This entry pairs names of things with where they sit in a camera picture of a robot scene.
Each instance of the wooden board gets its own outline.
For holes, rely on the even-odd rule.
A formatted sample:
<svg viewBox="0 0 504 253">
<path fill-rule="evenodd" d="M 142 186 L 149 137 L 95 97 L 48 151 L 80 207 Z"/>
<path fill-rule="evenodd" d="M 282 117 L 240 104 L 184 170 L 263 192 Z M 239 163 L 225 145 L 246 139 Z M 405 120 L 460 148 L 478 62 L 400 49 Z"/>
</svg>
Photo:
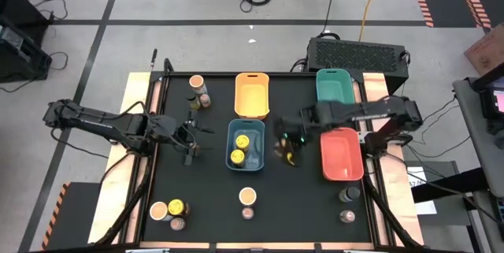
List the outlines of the wooden board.
<svg viewBox="0 0 504 253">
<path fill-rule="evenodd" d="M 364 73 L 364 86 L 368 101 L 376 101 L 388 95 L 385 76 L 382 73 Z M 388 119 L 376 119 L 372 121 L 374 130 L 387 123 Z M 389 145 L 387 151 L 397 157 L 402 157 L 400 146 Z M 401 222 L 404 229 L 419 244 L 424 243 L 420 224 L 418 223 L 417 208 L 411 194 L 410 183 L 406 166 L 394 158 L 383 157 L 380 160 L 381 170 L 384 175 L 385 191 L 387 192 L 388 205 L 394 216 Z M 397 245 L 401 241 L 395 237 Z"/>
<path fill-rule="evenodd" d="M 123 102 L 120 111 L 123 112 L 133 103 L 146 101 L 149 88 L 150 73 L 130 73 L 128 83 L 124 91 Z M 142 113 L 140 105 L 135 106 L 129 113 Z M 126 149 L 121 145 L 112 146 L 107 162 L 108 169 L 126 154 Z M 103 182 L 96 204 L 93 225 L 89 233 L 88 243 L 96 242 L 105 235 L 109 227 L 116 221 L 120 212 L 124 209 L 130 177 L 133 170 L 134 155 L 129 155 L 116 169 L 109 173 Z"/>
</svg>

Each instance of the bottle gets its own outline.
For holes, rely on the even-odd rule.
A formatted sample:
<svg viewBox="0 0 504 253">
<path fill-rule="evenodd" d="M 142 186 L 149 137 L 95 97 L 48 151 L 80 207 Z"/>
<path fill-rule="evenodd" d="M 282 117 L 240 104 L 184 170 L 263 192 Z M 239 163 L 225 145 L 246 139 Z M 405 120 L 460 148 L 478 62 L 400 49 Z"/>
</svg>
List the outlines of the bottle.
<svg viewBox="0 0 504 253">
<path fill-rule="evenodd" d="M 343 189 L 339 193 L 339 200 L 344 203 L 352 202 L 353 200 L 357 199 L 361 195 L 361 190 L 359 190 L 357 187 L 349 187 Z"/>
<path fill-rule="evenodd" d="M 252 219 L 254 217 L 254 210 L 249 206 L 244 207 L 242 210 L 242 217 L 246 220 Z"/>
<path fill-rule="evenodd" d="M 240 135 L 236 137 L 236 147 L 242 150 L 244 153 L 249 150 L 250 140 L 249 137 L 245 135 Z"/>
<path fill-rule="evenodd" d="M 199 96 L 207 94 L 205 80 L 203 79 L 202 76 L 199 75 L 192 76 L 189 79 L 189 84 L 191 85 L 193 91 L 195 91 L 196 94 L 198 94 Z"/>
<path fill-rule="evenodd" d="M 344 223 L 351 223 L 355 221 L 355 214 L 351 210 L 344 210 L 339 214 L 339 219 Z"/>
<path fill-rule="evenodd" d="M 198 96 L 194 93 L 191 92 L 187 97 L 187 101 L 189 102 L 189 106 L 194 109 L 198 110 L 199 107 L 201 106 L 201 103 L 199 102 Z"/>
<path fill-rule="evenodd" d="M 208 95 L 202 95 L 199 97 L 199 101 L 202 103 L 203 107 L 210 107 L 210 97 Z"/>
<path fill-rule="evenodd" d="M 163 202 L 153 203 L 149 213 L 155 221 L 171 221 L 173 219 L 173 216 L 168 214 L 168 206 Z"/>
<path fill-rule="evenodd" d="M 245 154 L 242 150 L 234 150 L 231 153 L 231 162 L 234 166 L 242 168 L 245 166 Z"/>
<path fill-rule="evenodd" d="M 173 230 L 179 231 L 186 227 L 186 222 L 182 218 L 173 218 L 170 222 L 170 227 Z"/>
<path fill-rule="evenodd" d="M 182 202 L 181 199 L 174 199 L 168 204 L 168 213 L 174 217 L 186 217 L 190 211 L 189 204 Z"/>
</svg>

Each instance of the concrete floor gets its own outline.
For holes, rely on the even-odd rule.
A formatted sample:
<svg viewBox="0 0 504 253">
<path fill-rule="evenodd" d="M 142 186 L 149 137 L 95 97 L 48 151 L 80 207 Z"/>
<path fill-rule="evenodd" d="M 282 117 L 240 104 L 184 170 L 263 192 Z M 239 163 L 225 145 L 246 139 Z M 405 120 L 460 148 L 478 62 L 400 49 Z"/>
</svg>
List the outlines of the concrete floor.
<svg viewBox="0 0 504 253">
<path fill-rule="evenodd" d="M 109 0 L 66 0 L 73 20 L 100 20 Z M 272 0 L 245 14 L 240 0 L 115 0 L 112 20 L 323 20 L 328 0 Z M 333 0 L 331 20 L 360 20 L 367 0 Z M 60 2 L 41 9 L 62 15 Z M 423 20 L 417 0 L 373 0 L 369 20 Z M 147 71 L 154 48 L 159 59 L 169 57 L 179 71 L 287 71 L 304 56 L 309 38 L 322 27 L 311 25 L 107 26 L 83 93 L 81 105 L 117 112 L 130 72 Z M 357 40 L 358 26 L 328 27 L 342 39 Z M 67 69 L 52 71 L 48 80 L 29 84 L 16 93 L 0 91 L 0 251 L 18 251 L 35 201 L 53 157 L 56 142 L 41 118 L 50 101 L 73 98 L 91 44 L 94 25 L 54 25 L 43 49 L 69 54 Z M 363 41 L 406 46 L 412 54 L 410 79 L 404 94 L 431 113 L 452 98 L 451 83 L 476 71 L 463 51 L 483 35 L 478 28 L 366 27 Z M 61 65 L 63 58 L 55 58 Z M 14 87 L 6 84 L 3 87 Z M 425 154 L 438 154 L 467 136 L 460 110 L 447 114 L 426 135 Z M 102 138 L 73 130 L 69 142 L 101 154 L 109 145 Z M 414 159 L 405 151 L 407 159 Z M 460 170 L 479 166 L 470 142 L 439 158 L 455 160 Z M 61 185 L 68 181 L 98 182 L 106 161 L 65 148 L 52 188 L 43 193 L 46 205 L 28 248 L 43 239 Z M 427 244 L 438 249 L 472 251 L 464 228 L 423 226 Z"/>
</svg>

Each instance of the table leg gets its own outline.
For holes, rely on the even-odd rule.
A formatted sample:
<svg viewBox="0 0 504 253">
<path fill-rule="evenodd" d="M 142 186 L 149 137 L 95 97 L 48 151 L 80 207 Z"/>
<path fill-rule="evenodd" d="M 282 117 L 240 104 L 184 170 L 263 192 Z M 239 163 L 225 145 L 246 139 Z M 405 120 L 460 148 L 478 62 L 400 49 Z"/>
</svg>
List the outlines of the table leg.
<svg viewBox="0 0 504 253">
<path fill-rule="evenodd" d="M 432 183 L 462 193 L 474 192 L 488 188 L 487 179 L 481 168 L 472 169 L 451 177 L 435 180 L 432 181 Z M 415 186 L 411 188 L 411 192 L 413 193 L 413 200 L 415 203 L 455 195 L 454 193 L 444 191 L 429 184 Z"/>
</svg>

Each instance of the small cup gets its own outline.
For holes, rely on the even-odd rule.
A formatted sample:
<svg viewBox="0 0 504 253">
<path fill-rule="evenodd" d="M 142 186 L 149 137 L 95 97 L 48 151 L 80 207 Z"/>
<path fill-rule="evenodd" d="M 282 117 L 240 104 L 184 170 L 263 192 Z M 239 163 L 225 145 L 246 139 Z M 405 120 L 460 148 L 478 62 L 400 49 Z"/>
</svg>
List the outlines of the small cup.
<svg viewBox="0 0 504 253">
<path fill-rule="evenodd" d="M 156 202 L 150 206 L 150 217 L 155 221 L 171 221 L 173 216 L 168 214 L 168 206 L 163 202 Z"/>
<path fill-rule="evenodd" d="M 205 80 L 200 75 L 194 75 L 189 79 L 189 84 L 191 85 L 193 91 L 198 95 L 206 95 L 206 85 Z"/>
<path fill-rule="evenodd" d="M 239 192 L 238 197 L 243 206 L 253 206 L 256 199 L 258 199 L 258 194 L 254 189 L 245 187 Z"/>
</svg>

